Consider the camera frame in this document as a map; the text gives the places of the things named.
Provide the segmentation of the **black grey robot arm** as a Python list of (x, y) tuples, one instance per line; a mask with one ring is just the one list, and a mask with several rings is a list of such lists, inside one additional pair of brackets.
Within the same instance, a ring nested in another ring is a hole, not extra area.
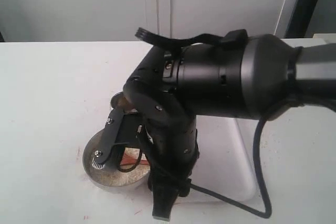
[[(292, 107), (335, 110), (335, 44), (292, 47), (271, 34), (249, 37), (244, 29), (224, 37), (172, 39), (142, 30), (136, 36), (152, 48), (127, 79), (123, 95), (142, 116), (136, 138), (150, 164), (153, 217), (169, 220), (177, 198), (193, 189), (269, 218), (261, 133), (267, 121)], [(192, 184), (198, 115), (257, 120), (253, 163), (264, 211)]]

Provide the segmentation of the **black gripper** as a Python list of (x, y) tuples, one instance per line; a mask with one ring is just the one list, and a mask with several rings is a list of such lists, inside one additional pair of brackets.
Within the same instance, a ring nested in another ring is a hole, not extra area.
[(117, 103), (115, 108), (122, 109), (124, 119), (139, 116), (142, 120), (136, 141), (139, 155), (145, 155), (150, 164), (152, 216), (170, 221), (180, 193), (178, 181), (188, 179), (198, 158), (196, 116), (178, 103), (140, 103), (138, 108)]

